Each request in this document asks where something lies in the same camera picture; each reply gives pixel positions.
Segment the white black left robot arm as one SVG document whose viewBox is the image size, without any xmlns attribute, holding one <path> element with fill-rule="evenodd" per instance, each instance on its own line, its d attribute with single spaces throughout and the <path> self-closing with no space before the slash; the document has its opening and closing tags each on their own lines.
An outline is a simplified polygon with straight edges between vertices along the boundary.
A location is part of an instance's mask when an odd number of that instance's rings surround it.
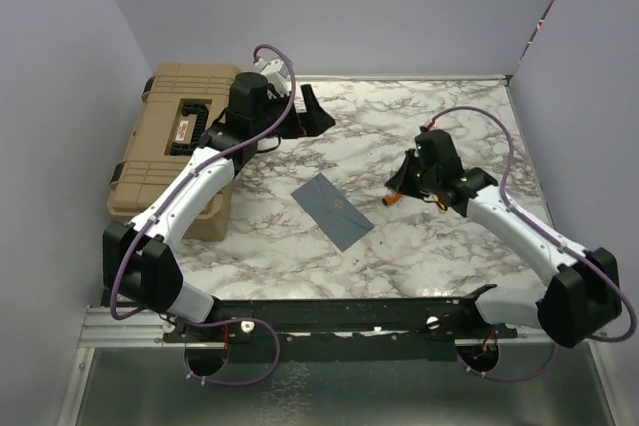
<svg viewBox="0 0 639 426">
<path fill-rule="evenodd" d="M 300 87 L 305 109 L 295 109 L 295 88 L 278 88 L 262 73 L 242 72 L 230 85 L 222 114 L 205 128 L 177 176 L 145 210 L 125 224 L 111 223 L 102 237 L 103 284 L 111 309 L 118 295 L 141 308 L 186 320 L 195 338 L 220 331 L 216 300 L 187 284 L 173 250 L 196 216 L 229 184 L 267 137 L 316 137 L 334 127 L 308 84 Z"/>
</svg>

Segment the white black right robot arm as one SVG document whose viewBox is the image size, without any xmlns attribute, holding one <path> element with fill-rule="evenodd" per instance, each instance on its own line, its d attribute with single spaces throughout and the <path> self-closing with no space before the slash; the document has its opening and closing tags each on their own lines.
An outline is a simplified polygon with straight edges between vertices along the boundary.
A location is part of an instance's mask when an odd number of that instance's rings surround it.
<svg viewBox="0 0 639 426">
<path fill-rule="evenodd" d="M 474 303 L 458 313 L 466 335 L 480 337 L 494 324 L 508 323 L 540 329 L 558 345 L 572 348 L 620 316 L 614 255 L 604 248 L 589 250 L 520 209 L 486 170 L 463 166 L 448 132 L 424 130 L 416 136 L 386 185 L 481 225 L 543 283 L 541 291 L 490 286 L 477 293 Z"/>
</svg>

